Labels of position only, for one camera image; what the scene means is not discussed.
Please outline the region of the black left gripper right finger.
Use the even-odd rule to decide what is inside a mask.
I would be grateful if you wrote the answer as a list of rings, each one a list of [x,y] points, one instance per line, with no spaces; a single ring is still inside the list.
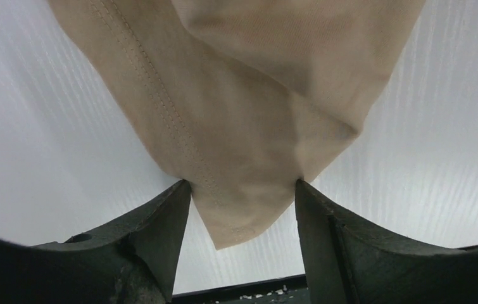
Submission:
[[[478,303],[478,245],[417,241],[338,205],[303,180],[295,189],[312,303]]]

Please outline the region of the beige t-shirt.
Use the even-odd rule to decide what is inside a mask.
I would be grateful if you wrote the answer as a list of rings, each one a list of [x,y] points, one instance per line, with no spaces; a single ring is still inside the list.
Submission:
[[[216,249],[265,232],[362,132],[423,1],[51,1]]]

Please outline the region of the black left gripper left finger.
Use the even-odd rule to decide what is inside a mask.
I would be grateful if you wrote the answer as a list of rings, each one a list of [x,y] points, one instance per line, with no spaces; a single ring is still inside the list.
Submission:
[[[168,303],[191,187],[151,201],[63,243],[0,240],[0,303]]]

